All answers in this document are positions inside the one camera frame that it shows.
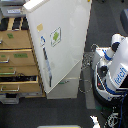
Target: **black base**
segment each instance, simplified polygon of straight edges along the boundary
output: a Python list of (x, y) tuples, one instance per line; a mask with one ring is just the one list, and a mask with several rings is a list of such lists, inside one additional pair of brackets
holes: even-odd
[(118, 106), (120, 104), (120, 100), (119, 99), (112, 99), (112, 101), (108, 101), (106, 99), (104, 99), (97, 91), (96, 89), (96, 85), (95, 85), (95, 79), (94, 79), (94, 74), (92, 77), (92, 88), (93, 88), (93, 94), (96, 98), (96, 100), (103, 106), (106, 107), (113, 107), (113, 106)]

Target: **blue label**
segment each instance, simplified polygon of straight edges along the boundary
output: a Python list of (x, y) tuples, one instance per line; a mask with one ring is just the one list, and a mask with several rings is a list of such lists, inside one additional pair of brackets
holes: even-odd
[(115, 82), (116, 82), (118, 85), (120, 85), (120, 83), (121, 83), (122, 80), (124, 79), (126, 72), (127, 72), (126, 69), (120, 68), (120, 72), (117, 74), (117, 77), (114, 79)]

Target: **white robot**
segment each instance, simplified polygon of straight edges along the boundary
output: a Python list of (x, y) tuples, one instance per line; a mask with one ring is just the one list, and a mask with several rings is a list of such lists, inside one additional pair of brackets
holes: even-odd
[(92, 63), (94, 93), (116, 105), (128, 90), (128, 37), (112, 36), (111, 47), (96, 48)]

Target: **wooden drawer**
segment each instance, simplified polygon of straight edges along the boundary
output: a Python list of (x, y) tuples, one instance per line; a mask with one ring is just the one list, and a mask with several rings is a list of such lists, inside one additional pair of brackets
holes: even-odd
[(36, 66), (24, 66), (24, 67), (0, 67), (0, 77), (11, 76), (36, 76), (38, 75)]
[(36, 81), (0, 82), (0, 93), (29, 93), (39, 92), (38, 77)]
[(14, 18), (9, 19), (7, 31), (0, 32), (0, 49), (21, 49), (21, 48), (31, 48), (29, 34), (27, 30), (12, 31)]
[(32, 49), (0, 50), (0, 66), (35, 65)]

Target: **wooden cabinet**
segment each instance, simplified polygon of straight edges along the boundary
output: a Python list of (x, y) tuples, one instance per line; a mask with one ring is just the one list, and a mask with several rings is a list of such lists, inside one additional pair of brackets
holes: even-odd
[(12, 31), (13, 22), (14, 18), (10, 18), (7, 31), (0, 31), (0, 80), (20, 76), (30, 78), (34, 76), (36, 80), (8, 82), (1, 80), (0, 94), (35, 93), (36, 96), (36, 93), (42, 92), (42, 86), (29, 30)]

